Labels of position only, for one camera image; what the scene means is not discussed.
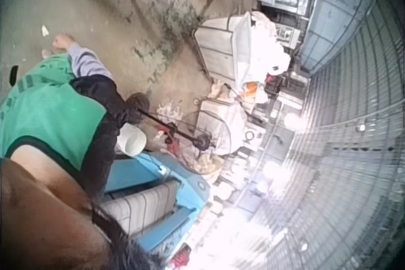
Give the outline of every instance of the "black sleeve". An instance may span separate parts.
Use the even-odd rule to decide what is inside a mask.
[[[94,99],[104,106],[106,114],[100,122],[88,148],[79,183],[92,199],[99,199],[106,188],[107,179],[115,159],[115,145],[121,127],[128,121],[128,110],[114,81],[103,75],[79,77],[70,85],[80,95]]]

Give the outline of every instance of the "black hair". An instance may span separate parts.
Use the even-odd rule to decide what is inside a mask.
[[[110,257],[100,270],[163,270],[163,259],[146,252],[129,238],[119,222],[97,204],[92,204],[92,222],[109,239]]]

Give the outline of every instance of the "green vest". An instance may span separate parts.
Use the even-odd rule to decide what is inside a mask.
[[[0,153],[32,145],[65,170],[80,171],[105,108],[77,93],[67,54],[39,63],[13,87],[0,109]]]

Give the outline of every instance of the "foot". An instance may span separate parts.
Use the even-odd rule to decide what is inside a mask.
[[[50,51],[50,50],[45,50],[45,49],[43,49],[43,50],[40,52],[40,55],[42,56],[42,59],[47,59],[47,58],[50,58],[50,57],[53,55],[53,53],[52,53],[52,51]]]

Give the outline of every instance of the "white container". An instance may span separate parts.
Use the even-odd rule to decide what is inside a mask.
[[[251,63],[251,14],[215,18],[194,31],[208,75],[239,91]]]
[[[117,138],[117,146],[130,157],[139,155],[146,146],[146,135],[136,126],[125,123]]]

